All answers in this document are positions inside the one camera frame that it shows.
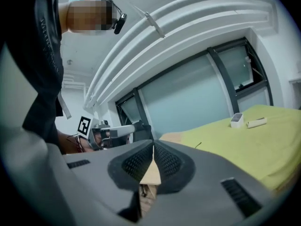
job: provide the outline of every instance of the yellow-green bed sheet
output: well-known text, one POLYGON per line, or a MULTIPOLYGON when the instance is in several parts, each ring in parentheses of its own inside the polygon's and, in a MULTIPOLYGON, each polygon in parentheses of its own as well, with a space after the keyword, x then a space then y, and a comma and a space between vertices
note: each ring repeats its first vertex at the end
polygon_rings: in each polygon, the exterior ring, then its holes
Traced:
POLYGON ((301 162, 301 111, 255 105, 243 112, 245 124, 231 128, 230 118, 161 139, 220 155, 270 190, 285 184, 301 162), (266 125, 248 129, 246 122, 262 117, 266 125))

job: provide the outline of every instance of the air vent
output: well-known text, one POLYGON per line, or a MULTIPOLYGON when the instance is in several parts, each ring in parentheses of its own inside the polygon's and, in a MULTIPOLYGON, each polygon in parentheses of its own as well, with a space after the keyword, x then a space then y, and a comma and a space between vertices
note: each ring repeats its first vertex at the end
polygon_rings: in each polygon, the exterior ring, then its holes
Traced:
POLYGON ((70 162, 70 163, 67 163, 67 165, 71 169, 71 168, 76 168, 76 167, 86 165, 88 163, 90 163, 90 162, 85 159, 85 160, 81 160, 81 161, 70 162))
POLYGON ((261 205, 234 178, 225 179, 221 184, 245 217, 261 209, 261 205))

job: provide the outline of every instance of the ceiling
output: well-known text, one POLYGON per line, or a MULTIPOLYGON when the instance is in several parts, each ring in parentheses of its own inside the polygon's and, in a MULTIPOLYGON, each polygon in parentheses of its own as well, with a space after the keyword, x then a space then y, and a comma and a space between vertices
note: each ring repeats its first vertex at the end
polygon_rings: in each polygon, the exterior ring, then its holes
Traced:
POLYGON ((74 75, 75 81, 90 84, 97 69, 107 54, 118 40, 141 19, 138 12, 131 5, 135 5, 142 11, 152 12, 173 0, 114 0, 114 2, 127 14, 125 23, 119 35, 113 31, 105 31, 98 36, 86 36, 66 32, 63 34, 61 55, 65 74, 74 75))

